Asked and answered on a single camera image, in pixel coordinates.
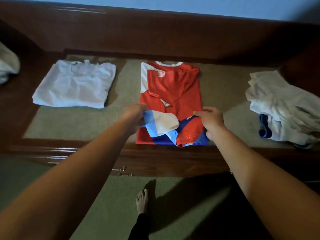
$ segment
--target foot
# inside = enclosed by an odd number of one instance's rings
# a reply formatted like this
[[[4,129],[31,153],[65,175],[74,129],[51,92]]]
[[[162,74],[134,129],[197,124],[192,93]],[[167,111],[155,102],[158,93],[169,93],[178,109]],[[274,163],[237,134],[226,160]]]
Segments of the foot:
[[[147,213],[147,207],[148,207],[148,190],[145,189],[144,192],[141,191],[137,194],[137,208],[138,208],[138,215],[144,213]]]

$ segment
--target pant leg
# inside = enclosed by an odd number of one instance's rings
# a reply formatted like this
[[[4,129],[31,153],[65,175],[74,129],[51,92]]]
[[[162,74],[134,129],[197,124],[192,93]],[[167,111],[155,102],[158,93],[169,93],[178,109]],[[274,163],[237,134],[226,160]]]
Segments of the pant leg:
[[[138,215],[137,223],[133,226],[128,240],[149,240],[149,217],[142,213]]]

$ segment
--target forearm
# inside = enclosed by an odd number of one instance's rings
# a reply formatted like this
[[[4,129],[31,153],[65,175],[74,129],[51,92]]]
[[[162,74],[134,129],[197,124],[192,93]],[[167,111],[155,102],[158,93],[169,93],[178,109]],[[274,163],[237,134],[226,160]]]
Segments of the forearm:
[[[318,238],[319,195],[229,130],[218,128],[211,134],[244,195],[275,239]]]
[[[2,237],[69,239],[106,182],[128,126],[117,121],[28,187],[0,215]]]

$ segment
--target hand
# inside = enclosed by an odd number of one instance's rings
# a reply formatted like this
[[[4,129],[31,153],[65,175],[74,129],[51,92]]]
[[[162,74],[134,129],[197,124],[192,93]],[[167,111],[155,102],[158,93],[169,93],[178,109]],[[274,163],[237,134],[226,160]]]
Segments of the hand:
[[[218,128],[226,129],[223,113],[213,107],[203,107],[203,111],[194,111],[195,116],[201,117],[203,126],[207,129],[207,137],[213,141],[214,133]]]
[[[140,126],[144,125],[143,111],[147,110],[146,104],[133,104],[124,110],[120,120],[125,121],[131,135],[136,133]]]

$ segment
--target drawer handle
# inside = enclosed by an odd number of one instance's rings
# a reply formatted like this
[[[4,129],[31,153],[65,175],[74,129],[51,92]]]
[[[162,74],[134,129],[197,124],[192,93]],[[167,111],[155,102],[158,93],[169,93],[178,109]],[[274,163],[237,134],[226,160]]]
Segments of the drawer handle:
[[[112,171],[122,171],[124,172],[126,170],[126,167],[123,167],[122,169],[120,168],[113,168]]]
[[[131,174],[123,174],[123,173],[119,173],[118,176],[129,176],[129,177],[132,177],[134,174],[131,173]]]

